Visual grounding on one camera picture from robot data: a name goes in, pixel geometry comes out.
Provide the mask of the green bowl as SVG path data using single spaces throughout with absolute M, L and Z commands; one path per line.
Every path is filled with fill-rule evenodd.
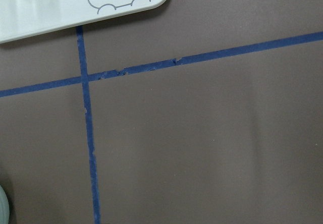
M 9 202 L 7 199 L 7 195 L 4 191 L 4 189 L 2 188 L 2 186 L 0 186 L 0 216 L 1 216 L 1 220 L 0 223 L 1 224 L 8 224 L 9 223 L 9 217 L 10 217 L 10 208 L 9 208 Z

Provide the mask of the white bear tray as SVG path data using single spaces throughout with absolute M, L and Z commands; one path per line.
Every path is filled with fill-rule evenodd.
M 155 9 L 166 0 L 1 0 L 1 43 Z

